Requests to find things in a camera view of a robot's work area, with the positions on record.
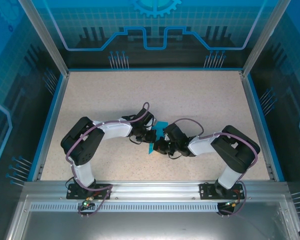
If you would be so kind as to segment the blue paper sheet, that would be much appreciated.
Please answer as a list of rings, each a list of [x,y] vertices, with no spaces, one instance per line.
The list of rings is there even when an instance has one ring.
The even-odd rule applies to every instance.
[[[164,137],[164,128],[168,126],[168,122],[158,121],[153,127],[152,130],[156,130],[155,141],[158,141],[160,137]],[[148,154],[150,155],[154,151],[154,143],[149,144]]]

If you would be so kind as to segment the metal sheet tray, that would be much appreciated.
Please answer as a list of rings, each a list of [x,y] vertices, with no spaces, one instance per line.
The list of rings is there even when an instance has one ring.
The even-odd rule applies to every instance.
[[[285,200],[249,201],[237,214],[218,212],[35,212],[17,205],[4,240],[300,240],[300,227]],[[201,201],[108,201],[107,203]]]

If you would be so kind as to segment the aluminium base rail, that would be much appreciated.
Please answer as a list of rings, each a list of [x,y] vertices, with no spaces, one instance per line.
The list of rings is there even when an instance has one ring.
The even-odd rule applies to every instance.
[[[198,181],[112,181],[111,201],[199,201]],[[286,182],[244,181],[248,202],[279,201],[289,198]],[[22,200],[61,201],[66,198],[62,181],[36,181],[24,184]]]

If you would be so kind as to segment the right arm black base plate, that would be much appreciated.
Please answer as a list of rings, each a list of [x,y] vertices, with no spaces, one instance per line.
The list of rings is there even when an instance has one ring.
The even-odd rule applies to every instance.
[[[226,189],[217,183],[204,182],[198,186],[201,200],[243,200],[245,192],[243,185],[235,183],[232,188]]]

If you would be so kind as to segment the blue aluminium table end rail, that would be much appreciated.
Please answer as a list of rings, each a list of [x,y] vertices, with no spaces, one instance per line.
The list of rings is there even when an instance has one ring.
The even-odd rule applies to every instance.
[[[203,67],[150,67],[150,68],[70,68],[69,72],[164,72],[164,71],[213,71],[213,72],[241,72],[240,67],[203,68]]]

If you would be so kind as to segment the blue aluminium table side rail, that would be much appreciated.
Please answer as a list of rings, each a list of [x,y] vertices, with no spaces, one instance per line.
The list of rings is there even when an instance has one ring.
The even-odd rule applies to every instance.
[[[35,182],[41,178],[42,166],[45,165],[51,140],[56,127],[58,115],[61,109],[69,76],[61,75],[55,89],[49,111],[42,129],[38,146],[32,161],[32,165],[27,177],[28,182]]]
[[[239,73],[263,158],[266,165],[269,166],[268,174],[270,179],[276,182],[285,182],[286,180],[284,178],[284,174],[282,172],[281,165],[271,139],[269,128],[267,126],[265,115],[262,111],[254,83],[250,75],[244,76],[241,71]]]

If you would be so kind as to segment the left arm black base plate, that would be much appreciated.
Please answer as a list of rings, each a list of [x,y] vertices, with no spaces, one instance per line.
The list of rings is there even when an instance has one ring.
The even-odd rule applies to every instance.
[[[108,188],[101,191],[88,191],[81,188],[77,183],[71,183],[67,186],[66,199],[85,200],[88,197],[93,197],[94,200],[102,200],[108,192]]]

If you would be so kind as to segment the aluminium frame post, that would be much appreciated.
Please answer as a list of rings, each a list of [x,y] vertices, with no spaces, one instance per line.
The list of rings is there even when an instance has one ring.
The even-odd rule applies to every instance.
[[[46,47],[58,70],[64,77],[68,77],[69,70],[66,66],[66,63],[64,62],[36,7],[31,0],[18,0],[18,2],[22,6],[24,12],[26,13],[39,38]]]
[[[264,47],[266,46],[268,40],[273,34],[275,28],[277,27],[279,21],[281,20],[283,14],[285,13],[291,0],[278,0],[276,6],[274,7],[265,27],[263,28],[256,44],[254,45],[250,55],[248,56],[243,69],[242,76],[244,78],[248,77],[248,74],[252,70],[253,66],[257,62],[260,54],[262,53]]]

